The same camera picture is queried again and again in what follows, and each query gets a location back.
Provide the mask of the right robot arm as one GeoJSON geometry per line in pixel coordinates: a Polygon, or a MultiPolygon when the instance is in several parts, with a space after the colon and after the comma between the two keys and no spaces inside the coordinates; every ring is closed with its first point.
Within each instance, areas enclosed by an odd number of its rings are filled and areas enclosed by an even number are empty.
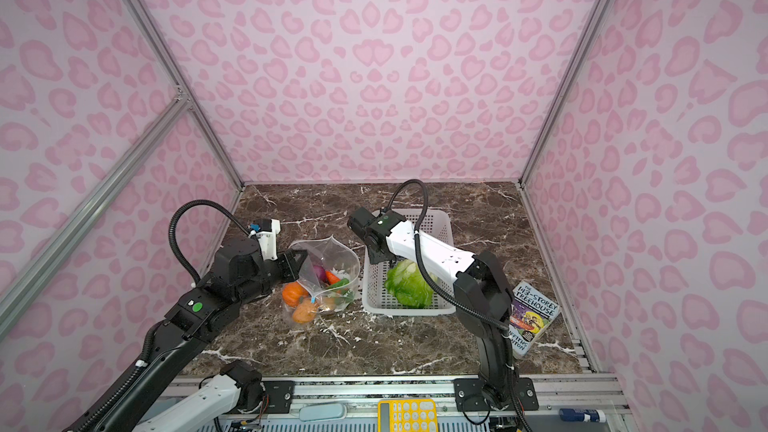
{"type": "Polygon", "coordinates": [[[491,408],[511,409],[517,379],[509,321],[513,292],[498,258],[450,246],[392,210],[374,215],[361,207],[349,216],[348,227],[365,243],[372,263],[404,258],[417,264],[478,340],[481,394],[491,408]]]}

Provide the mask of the brown potato toy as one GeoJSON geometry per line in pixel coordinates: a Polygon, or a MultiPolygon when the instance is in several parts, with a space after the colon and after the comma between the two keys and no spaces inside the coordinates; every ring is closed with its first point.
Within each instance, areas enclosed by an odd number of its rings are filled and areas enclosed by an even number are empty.
{"type": "Polygon", "coordinates": [[[311,323],[318,313],[318,304],[311,300],[301,301],[292,313],[292,320],[298,324],[311,323]]]}

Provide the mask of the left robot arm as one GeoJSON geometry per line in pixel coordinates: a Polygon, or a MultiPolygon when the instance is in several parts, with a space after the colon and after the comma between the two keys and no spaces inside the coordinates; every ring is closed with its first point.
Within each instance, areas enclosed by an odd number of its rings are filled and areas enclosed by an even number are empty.
{"type": "Polygon", "coordinates": [[[310,259],[304,249],[263,256],[259,241],[224,242],[201,282],[150,327],[134,363],[67,431],[130,431],[177,375],[214,341],[241,308],[299,278],[310,259]]]}

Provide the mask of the yellow-orange squash toy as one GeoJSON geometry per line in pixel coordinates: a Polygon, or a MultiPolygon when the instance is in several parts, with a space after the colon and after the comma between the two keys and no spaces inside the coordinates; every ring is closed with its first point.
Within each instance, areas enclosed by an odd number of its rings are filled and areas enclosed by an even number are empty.
{"type": "Polygon", "coordinates": [[[328,297],[328,296],[320,297],[317,300],[317,305],[318,305],[318,312],[321,314],[333,313],[336,311],[336,308],[337,308],[336,299],[334,297],[328,297]]]}

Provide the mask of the purple onion toy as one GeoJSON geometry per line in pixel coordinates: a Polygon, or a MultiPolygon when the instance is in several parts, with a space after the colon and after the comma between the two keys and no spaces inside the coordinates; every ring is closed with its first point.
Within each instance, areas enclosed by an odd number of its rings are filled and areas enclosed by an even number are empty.
{"type": "Polygon", "coordinates": [[[327,284],[326,278],[325,278],[326,269],[322,265],[313,264],[312,270],[313,270],[313,273],[315,274],[315,277],[321,284],[327,284]]]}

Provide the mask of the orange carrot toy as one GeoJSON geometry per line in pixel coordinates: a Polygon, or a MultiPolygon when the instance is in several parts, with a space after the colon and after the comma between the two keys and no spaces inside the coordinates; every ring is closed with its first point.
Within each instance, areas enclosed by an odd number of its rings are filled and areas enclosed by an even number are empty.
{"type": "Polygon", "coordinates": [[[341,281],[341,279],[329,270],[325,271],[326,283],[329,286],[335,285],[341,281]]]}

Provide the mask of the clear zip top bag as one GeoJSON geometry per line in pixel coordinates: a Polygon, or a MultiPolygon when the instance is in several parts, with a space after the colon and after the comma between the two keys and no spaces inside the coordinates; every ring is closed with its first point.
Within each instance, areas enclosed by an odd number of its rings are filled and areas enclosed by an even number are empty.
{"type": "Polygon", "coordinates": [[[281,291],[292,323],[308,325],[343,312],[359,298],[359,258],[335,237],[294,241],[288,251],[300,263],[298,279],[281,291]]]}

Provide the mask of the green cucumber toy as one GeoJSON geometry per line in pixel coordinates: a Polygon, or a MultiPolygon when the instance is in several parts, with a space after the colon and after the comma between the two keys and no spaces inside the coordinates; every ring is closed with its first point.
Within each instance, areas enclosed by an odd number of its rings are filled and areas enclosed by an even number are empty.
{"type": "Polygon", "coordinates": [[[337,304],[349,304],[355,299],[355,293],[351,288],[351,282],[347,278],[332,284],[329,287],[329,291],[330,297],[333,298],[337,304]]]}

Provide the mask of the green lettuce toy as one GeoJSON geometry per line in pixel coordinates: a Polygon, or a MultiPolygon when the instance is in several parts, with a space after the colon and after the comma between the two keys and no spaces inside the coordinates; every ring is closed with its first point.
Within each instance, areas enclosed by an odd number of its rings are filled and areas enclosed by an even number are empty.
{"type": "Polygon", "coordinates": [[[399,261],[387,272],[385,288],[401,306],[411,309],[430,307],[434,297],[417,263],[408,259],[399,261]]]}

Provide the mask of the orange pumpkin toy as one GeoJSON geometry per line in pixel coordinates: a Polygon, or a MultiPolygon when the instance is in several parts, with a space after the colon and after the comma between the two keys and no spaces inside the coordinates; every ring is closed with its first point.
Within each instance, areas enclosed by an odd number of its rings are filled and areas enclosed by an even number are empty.
{"type": "Polygon", "coordinates": [[[285,284],[281,291],[283,303],[290,308],[297,307],[308,295],[309,292],[298,281],[285,284]]]}

